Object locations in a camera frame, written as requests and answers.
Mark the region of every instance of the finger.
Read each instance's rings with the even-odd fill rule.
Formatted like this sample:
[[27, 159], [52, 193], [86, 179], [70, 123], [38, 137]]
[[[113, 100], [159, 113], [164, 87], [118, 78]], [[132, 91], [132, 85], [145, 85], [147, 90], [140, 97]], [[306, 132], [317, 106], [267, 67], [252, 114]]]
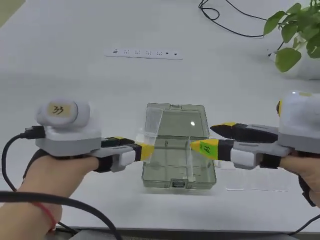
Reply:
[[299, 175], [314, 169], [320, 159], [310, 157], [286, 156], [281, 159], [280, 167]]

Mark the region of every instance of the black cable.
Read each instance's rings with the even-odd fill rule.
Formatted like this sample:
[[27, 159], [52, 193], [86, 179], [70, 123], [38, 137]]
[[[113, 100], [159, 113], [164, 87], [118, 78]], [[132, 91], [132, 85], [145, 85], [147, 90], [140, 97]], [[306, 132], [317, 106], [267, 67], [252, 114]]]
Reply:
[[6, 145], [4, 146], [3, 151], [2, 151], [2, 156], [1, 156], [1, 168], [2, 168], [1, 170], [2, 170], [3, 179], [5, 180], [6, 184], [9, 185], [11, 190], [14, 191], [14, 192], [17, 191], [17, 189], [15, 188], [15, 186], [10, 181], [10, 179], [9, 179], [9, 177], [7, 175], [7, 154], [8, 154], [8, 150], [9, 150], [9, 147], [11, 146], [11, 144], [16, 140], [23, 139], [23, 138], [24, 138], [24, 134], [23, 133], [21, 133], [19, 135], [16, 135], [13, 138], [11, 138], [6, 143]]
[[281, 43], [281, 45], [278, 47], [277, 51], [280, 50], [280, 48], [284, 45], [284, 41]]
[[65, 225], [65, 224], [62, 223], [61, 221], [58, 222], [58, 224], [59, 224], [61, 227], [65, 228], [65, 230], [68, 231], [72, 236], [74, 236], [74, 235], [76, 235], [76, 234], [79, 233], [77, 230], [74, 230], [73, 228]]
[[267, 21], [267, 19], [265, 18], [262, 18], [262, 17], [259, 17], [259, 16], [254, 16], [254, 15], [251, 15], [251, 14], [248, 14], [248, 13], [245, 13], [243, 11], [241, 11], [239, 8], [237, 8], [235, 5], [233, 5], [231, 2], [229, 2], [228, 0], [225, 0], [228, 4], [230, 4], [235, 10], [237, 10], [238, 12], [242, 13], [243, 15], [246, 15], [248, 17], [251, 17], [251, 18], [254, 18], [254, 19], [260, 19], [260, 20], [263, 20], [263, 21]]
[[36, 192], [9, 192], [0, 191], [0, 202], [6, 203], [48, 203], [56, 205], [65, 205], [86, 211], [99, 218], [110, 229], [110, 233], [114, 235], [116, 240], [123, 240], [115, 225], [101, 211], [84, 202], [50, 194]]
[[318, 220], [320, 219], [320, 214], [311, 218], [309, 221], [307, 221], [302, 227], [300, 227], [298, 230], [296, 231], [293, 231], [293, 232], [290, 232], [288, 233], [289, 236], [293, 236], [293, 235], [296, 235], [298, 233], [300, 233], [303, 229], [305, 229], [306, 227], [308, 227], [311, 223], [313, 223], [315, 220]]
[[[13, 185], [13, 183], [10, 181], [9, 177], [8, 177], [8, 174], [7, 174], [7, 154], [8, 154], [8, 150], [9, 150], [9, 147], [11, 146], [11, 144], [18, 140], [18, 139], [24, 139], [26, 138], [26, 134], [25, 133], [21, 133], [19, 135], [16, 135], [14, 136], [13, 138], [11, 138], [7, 143], [6, 145], [4, 146], [3, 148], [3, 151], [2, 151], [2, 155], [1, 155], [1, 171], [2, 171], [2, 176], [3, 176], [3, 179], [5, 180], [5, 182], [9, 185], [9, 187], [11, 188], [12, 191], [17, 191], [16, 187]], [[62, 222], [58, 222], [58, 224], [61, 226], [61, 227], [64, 227], [66, 229], [68, 229], [69, 231], [73, 232], [73, 234], [77, 234], [78, 232], [73, 230], [71, 227], [63, 224]]]
[[[219, 27], [221, 27], [221, 28], [223, 28], [223, 29], [225, 29], [225, 30], [227, 30], [227, 31], [229, 31], [229, 32], [231, 32], [231, 33], [240, 35], [240, 36], [242, 36], [242, 37], [247, 37], [247, 38], [261, 38], [261, 37], [264, 36], [263, 34], [261, 34], [261, 35], [247, 35], [247, 34], [242, 34], [242, 33], [236, 32], [236, 31], [234, 31], [234, 30], [231, 30], [231, 29], [229, 29], [229, 28], [221, 25], [220, 23], [216, 22], [216, 20], [220, 17], [220, 12], [219, 12], [217, 9], [212, 8], [212, 7], [204, 7], [204, 4], [206, 4], [207, 2], [208, 2], [208, 0], [201, 0], [201, 2], [200, 2], [199, 5], [198, 5], [198, 8], [202, 11], [203, 15], [204, 15], [207, 19], [209, 19], [211, 22], [213, 22], [214, 24], [218, 25]], [[253, 16], [253, 15], [249, 15], [249, 14], [247, 14], [247, 13], [244, 13], [244, 12], [240, 11], [240, 10], [239, 10], [238, 8], [236, 8], [235, 6], [233, 6], [233, 7], [234, 7], [235, 9], [237, 9], [239, 12], [245, 14], [246, 16], [260, 19], [260, 17], [256, 17], [256, 16]], [[213, 10], [213, 11], [215, 11], [215, 12], [217, 13], [217, 17], [211, 18], [211, 17], [205, 12], [205, 10]]]

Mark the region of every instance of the white table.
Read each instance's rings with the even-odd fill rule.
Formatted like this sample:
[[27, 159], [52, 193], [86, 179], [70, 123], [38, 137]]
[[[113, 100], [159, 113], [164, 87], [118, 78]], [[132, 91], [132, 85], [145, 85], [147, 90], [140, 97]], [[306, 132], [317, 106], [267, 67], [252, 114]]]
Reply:
[[[220, 22], [259, 34], [263, 22], [211, 1]], [[234, 1], [267, 18], [293, 1]], [[228, 33], [197, 9], [196, 0], [29, 0], [0, 29], [0, 146], [35, 124], [38, 104], [56, 96], [90, 100], [105, 136], [134, 138], [149, 102], [202, 104], [209, 124], [226, 121], [277, 126], [275, 105], [291, 90], [319, 92], [320, 83], [281, 76], [268, 60], [279, 34], [250, 39]], [[175, 49], [183, 60], [104, 57], [106, 48]], [[36, 150], [12, 146], [8, 174], [17, 185]], [[72, 196], [106, 214], [120, 229], [293, 231], [319, 213], [301, 196], [295, 176], [288, 192], [227, 191], [218, 183], [202, 195], [151, 194], [135, 163], [117, 174], [89, 174]], [[1, 189], [8, 189], [0, 183]], [[104, 227], [80, 210], [64, 208], [74, 227]], [[318, 232], [320, 222], [306, 231]]]

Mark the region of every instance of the yellow label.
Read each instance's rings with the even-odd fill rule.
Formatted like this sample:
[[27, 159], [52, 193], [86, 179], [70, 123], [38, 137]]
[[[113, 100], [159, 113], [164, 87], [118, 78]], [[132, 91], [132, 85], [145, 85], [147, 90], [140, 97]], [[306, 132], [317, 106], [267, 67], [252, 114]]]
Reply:
[[224, 123], [222, 123], [221, 125], [227, 125], [227, 126], [230, 126], [230, 127], [232, 127], [233, 125], [236, 125], [237, 123], [236, 122], [234, 122], [234, 121], [228, 121], [228, 122], [224, 122]]
[[211, 159], [218, 159], [218, 145], [210, 145], [205, 142], [200, 142], [200, 153], [210, 157]]
[[312, 96], [312, 93], [309, 93], [309, 92], [299, 92], [299, 95], [300, 95], [300, 96], [304, 96], [304, 97], [311, 97], [311, 96]]
[[279, 104], [279, 107], [278, 107], [278, 115], [279, 115], [279, 117], [280, 117], [280, 115], [281, 115], [281, 109], [282, 109], [282, 100], [280, 100], [278, 104]]
[[46, 111], [51, 117], [68, 118], [71, 114], [71, 105], [51, 102]]

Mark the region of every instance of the electrical outlet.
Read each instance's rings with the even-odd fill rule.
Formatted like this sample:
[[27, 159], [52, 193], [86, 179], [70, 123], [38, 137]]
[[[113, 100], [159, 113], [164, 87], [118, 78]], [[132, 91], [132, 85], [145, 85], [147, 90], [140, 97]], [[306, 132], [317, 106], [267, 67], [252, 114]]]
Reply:
[[144, 58], [144, 59], [168, 59], [182, 60], [182, 56], [175, 50], [129, 49], [114, 48], [106, 50], [106, 57]]

